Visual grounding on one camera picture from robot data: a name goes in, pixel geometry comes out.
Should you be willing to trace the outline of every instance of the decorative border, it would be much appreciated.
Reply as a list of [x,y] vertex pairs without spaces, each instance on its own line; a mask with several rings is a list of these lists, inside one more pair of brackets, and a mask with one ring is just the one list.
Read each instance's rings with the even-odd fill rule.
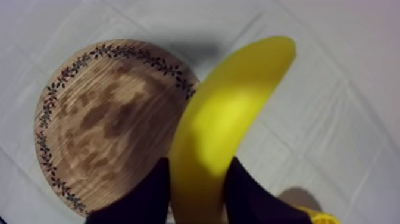
[[79,71],[82,68],[87,67],[91,61],[97,60],[101,57],[117,59],[135,58],[143,62],[143,64],[150,64],[151,67],[154,67],[157,71],[162,72],[164,76],[169,75],[171,77],[175,77],[175,87],[186,92],[186,99],[192,97],[196,92],[196,90],[193,88],[193,84],[189,83],[187,79],[181,77],[182,71],[179,70],[178,65],[168,65],[165,59],[153,57],[147,50],[137,50],[135,47],[127,45],[106,45],[105,43],[102,46],[97,46],[89,53],[82,54],[82,56],[78,57],[77,60],[72,63],[72,65],[61,70],[56,82],[46,86],[46,98],[43,102],[43,111],[39,116],[39,131],[36,133],[36,143],[40,146],[39,161],[42,165],[43,172],[46,171],[51,175],[50,180],[52,181],[52,187],[58,190],[61,189],[61,195],[66,200],[72,202],[73,208],[86,215],[89,215],[92,211],[87,210],[86,205],[82,203],[81,198],[72,193],[71,187],[57,176],[57,167],[53,165],[52,153],[47,146],[47,136],[44,134],[44,130],[48,128],[51,122],[52,111],[57,106],[57,92],[60,90],[60,88],[64,89],[66,84],[71,79],[79,75]]

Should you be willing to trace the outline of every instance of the yellow object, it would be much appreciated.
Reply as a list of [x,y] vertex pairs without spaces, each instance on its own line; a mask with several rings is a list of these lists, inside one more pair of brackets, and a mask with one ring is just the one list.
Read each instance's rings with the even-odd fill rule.
[[169,154],[177,223],[223,222],[222,189],[229,164],[294,58],[291,39],[262,39],[225,59],[198,88]]
[[301,206],[295,206],[295,208],[307,213],[313,224],[340,224],[340,221],[330,214],[314,211]]

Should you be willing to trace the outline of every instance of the yellow banana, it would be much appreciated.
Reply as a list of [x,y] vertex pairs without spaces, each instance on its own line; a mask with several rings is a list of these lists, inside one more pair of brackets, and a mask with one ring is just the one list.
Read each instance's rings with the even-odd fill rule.
[[295,44],[275,36],[219,64],[182,115],[169,153],[177,223],[221,223],[222,189],[244,134],[295,58]]

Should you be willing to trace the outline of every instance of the banana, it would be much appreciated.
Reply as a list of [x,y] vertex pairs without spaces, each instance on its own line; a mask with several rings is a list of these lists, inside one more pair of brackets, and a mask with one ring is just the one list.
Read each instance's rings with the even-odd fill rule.
[[256,41],[220,63],[179,121],[171,150],[171,204],[177,223],[222,223],[222,190],[235,151],[295,58],[283,36]]

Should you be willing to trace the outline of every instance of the round wooden plate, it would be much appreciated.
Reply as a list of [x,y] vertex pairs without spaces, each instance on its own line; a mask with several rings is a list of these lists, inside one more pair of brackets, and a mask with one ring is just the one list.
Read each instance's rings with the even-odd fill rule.
[[73,55],[35,116],[37,157],[57,196],[87,216],[132,190],[167,154],[198,83],[146,42],[105,41]]

